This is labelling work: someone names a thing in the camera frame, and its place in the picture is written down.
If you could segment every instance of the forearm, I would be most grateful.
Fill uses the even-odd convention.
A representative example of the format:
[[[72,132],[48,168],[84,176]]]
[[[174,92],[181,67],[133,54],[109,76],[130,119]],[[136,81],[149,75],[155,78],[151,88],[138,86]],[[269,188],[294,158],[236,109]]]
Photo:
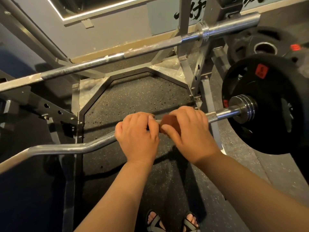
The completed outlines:
[[[197,166],[222,192],[251,231],[309,231],[309,209],[223,154]]]
[[[150,170],[149,164],[127,162],[75,232],[134,231],[141,195]]]

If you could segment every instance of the led light strip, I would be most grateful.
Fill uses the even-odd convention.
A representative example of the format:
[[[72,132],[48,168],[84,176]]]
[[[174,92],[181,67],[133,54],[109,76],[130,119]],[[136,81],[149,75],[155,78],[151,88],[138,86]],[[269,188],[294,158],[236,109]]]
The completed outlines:
[[[59,15],[59,17],[62,19],[62,21],[75,19],[75,18],[78,18],[78,17],[81,17],[81,16],[85,16],[85,15],[88,15],[88,14],[93,14],[95,12],[99,12],[99,11],[102,11],[102,10],[106,10],[106,9],[109,9],[109,8],[112,8],[112,7],[120,6],[120,5],[127,4],[127,3],[130,3],[130,2],[134,2],[134,1],[137,1],[137,0],[126,0],[126,1],[122,1],[122,2],[119,2],[119,3],[113,4],[113,5],[108,5],[108,6],[99,8],[99,9],[95,9],[95,10],[87,11],[87,12],[84,12],[84,13],[81,13],[81,14],[77,14],[77,15],[74,15],[74,16],[70,16],[70,17],[67,17],[67,18],[63,18],[61,16],[61,14],[59,13],[59,11],[57,10],[57,8],[55,7],[55,5],[51,2],[51,0],[48,0],[48,2],[51,4],[51,6],[54,8],[54,10]]]

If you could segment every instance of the sandal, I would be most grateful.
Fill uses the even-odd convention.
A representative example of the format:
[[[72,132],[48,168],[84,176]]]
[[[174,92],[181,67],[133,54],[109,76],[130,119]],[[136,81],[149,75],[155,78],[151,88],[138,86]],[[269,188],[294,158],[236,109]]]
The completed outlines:
[[[196,227],[194,224],[191,223],[191,221],[187,219],[188,214],[192,214],[197,219],[197,217],[192,212],[188,212],[186,214],[185,218],[183,219],[183,226],[186,227],[186,232],[201,232],[198,220],[197,220],[198,227]]]
[[[152,220],[150,224],[148,224],[148,217],[151,212],[154,212],[156,216]],[[161,226],[160,226],[161,218],[160,216],[153,210],[149,210],[146,216],[146,225],[147,225],[147,231],[149,232],[166,232]]]

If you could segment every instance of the weight plate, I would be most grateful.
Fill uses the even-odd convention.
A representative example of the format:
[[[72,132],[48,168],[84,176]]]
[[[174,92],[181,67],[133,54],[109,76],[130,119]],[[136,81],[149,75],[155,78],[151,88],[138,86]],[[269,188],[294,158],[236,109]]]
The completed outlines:
[[[296,50],[297,39],[290,33],[274,27],[253,27],[233,37],[227,50],[230,65],[240,59],[257,53],[270,53],[286,56]],[[303,62],[303,55],[298,58],[298,65]]]
[[[284,154],[309,143],[309,78],[291,60],[256,54],[236,62],[223,81],[223,105],[241,94],[256,101],[256,115],[244,124],[228,120],[250,147]]]

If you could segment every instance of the red label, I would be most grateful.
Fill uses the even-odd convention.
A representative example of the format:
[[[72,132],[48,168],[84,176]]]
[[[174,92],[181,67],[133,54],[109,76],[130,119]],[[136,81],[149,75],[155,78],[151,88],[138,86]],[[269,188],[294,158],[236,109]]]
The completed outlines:
[[[298,50],[300,50],[300,49],[301,49],[301,47],[300,47],[299,44],[291,45],[291,50],[293,50],[293,51],[298,51]]]
[[[224,105],[225,107],[229,107],[229,101],[226,100],[226,99],[224,99],[224,100],[223,100],[223,105]]]
[[[255,74],[259,78],[262,78],[262,79],[266,77],[267,72],[268,72],[268,67],[266,67],[265,65],[261,63],[257,66],[257,69],[255,70]]]

